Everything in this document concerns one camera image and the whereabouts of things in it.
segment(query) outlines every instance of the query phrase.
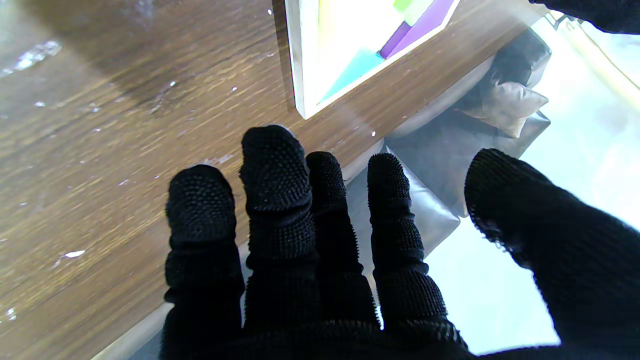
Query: finger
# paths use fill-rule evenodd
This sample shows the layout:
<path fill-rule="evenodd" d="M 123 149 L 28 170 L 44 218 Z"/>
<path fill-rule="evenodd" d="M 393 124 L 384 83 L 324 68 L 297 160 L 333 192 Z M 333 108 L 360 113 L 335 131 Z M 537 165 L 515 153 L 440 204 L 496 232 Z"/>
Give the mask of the finger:
<path fill-rule="evenodd" d="M 369 209 L 374 278 L 385 330 L 406 330 L 407 324 L 438 324 L 433 341 L 461 341 L 447 320 L 442 294 L 427 275 L 424 247 L 410 211 L 409 180 L 392 154 L 369 160 Z"/>
<path fill-rule="evenodd" d="M 316 223 L 317 276 L 325 320 L 378 323 L 373 295 L 358 262 L 340 163 L 329 152 L 307 156 Z"/>
<path fill-rule="evenodd" d="M 187 357 L 241 330 L 244 281 L 234 242 L 234 208 L 231 187 L 216 168 L 198 165 L 171 180 L 165 299 L 175 307 L 164 327 L 163 358 Z"/>
<path fill-rule="evenodd" d="M 245 328 L 265 331 L 321 319 L 316 239 L 304 150 L 280 126 L 249 129 L 240 178 L 249 215 Z"/>

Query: throw pillow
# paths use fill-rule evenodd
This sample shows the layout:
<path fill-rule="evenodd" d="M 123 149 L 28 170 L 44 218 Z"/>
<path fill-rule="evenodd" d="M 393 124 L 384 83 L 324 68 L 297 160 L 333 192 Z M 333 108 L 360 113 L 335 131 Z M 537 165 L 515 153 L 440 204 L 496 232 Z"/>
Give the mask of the throw pillow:
<path fill-rule="evenodd" d="M 549 99 L 520 83 L 496 81 L 484 93 L 479 106 L 462 112 L 519 138 L 527 117 L 548 102 Z"/>

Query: wooden table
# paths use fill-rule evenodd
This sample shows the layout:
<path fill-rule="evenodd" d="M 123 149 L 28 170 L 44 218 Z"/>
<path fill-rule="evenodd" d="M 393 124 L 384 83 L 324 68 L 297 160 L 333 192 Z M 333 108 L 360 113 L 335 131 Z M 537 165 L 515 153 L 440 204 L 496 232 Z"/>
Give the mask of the wooden table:
<path fill-rule="evenodd" d="M 282 1 L 0 0 L 0 70 L 34 45 L 62 46 L 0 78 L 0 359 L 90 359 L 163 303 L 178 170 L 224 172 L 242 243 L 248 127 L 283 124 L 349 163 L 536 10 L 462 0 L 436 38 L 302 120 Z"/>

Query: purple shape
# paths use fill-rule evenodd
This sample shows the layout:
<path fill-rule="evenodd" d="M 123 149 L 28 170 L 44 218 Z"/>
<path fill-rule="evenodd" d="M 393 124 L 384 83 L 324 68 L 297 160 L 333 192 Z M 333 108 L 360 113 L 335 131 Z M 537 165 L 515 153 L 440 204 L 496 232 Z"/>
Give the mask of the purple shape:
<path fill-rule="evenodd" d="M 444 18 L 447 16 L 449 9 L 453 6 L 454 1 L 455 0 L 435 0 L 433 4 L 429 6 L 427 11 L 422 14 L 420 19 L 418 19 L 415 25 L 413 25 L 406 35 L 400 39 L 393 50 L 391 50 L 387 56 L 383 57 L 385 59 L 390 58 L 441 25 Z"/>
<path fill-rule="evenodd" d="M 391 56 L 391 52 L 400 44 L 400 41 L 406 36 L 406 34 L 411 30 L 411 26 L 406 22 L 402 21 L 402 24 L 398 27 L 396 32 L 387 40 L 387 43 L 380 50 L 380 56 L 384 59 L 387 59 Z"/>

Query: colorful artwork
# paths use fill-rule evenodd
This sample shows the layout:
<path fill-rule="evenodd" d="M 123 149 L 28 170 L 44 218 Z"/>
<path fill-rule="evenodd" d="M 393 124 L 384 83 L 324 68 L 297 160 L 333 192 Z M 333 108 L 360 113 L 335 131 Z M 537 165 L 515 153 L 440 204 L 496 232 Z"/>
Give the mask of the colorful artwork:
<path fill-rule="evenodd" d="M 287 18 L 300 19 L 288 21 L 296 107 L 305 118 L 441 31 L 460 0 L 317 1 L 286 1 Z M 317 28 L 305 23 L 314 12 Z M 300 34 L 292 34 L 296 26 Z M 296 74 L 302 67 L 306 74 Z"/>

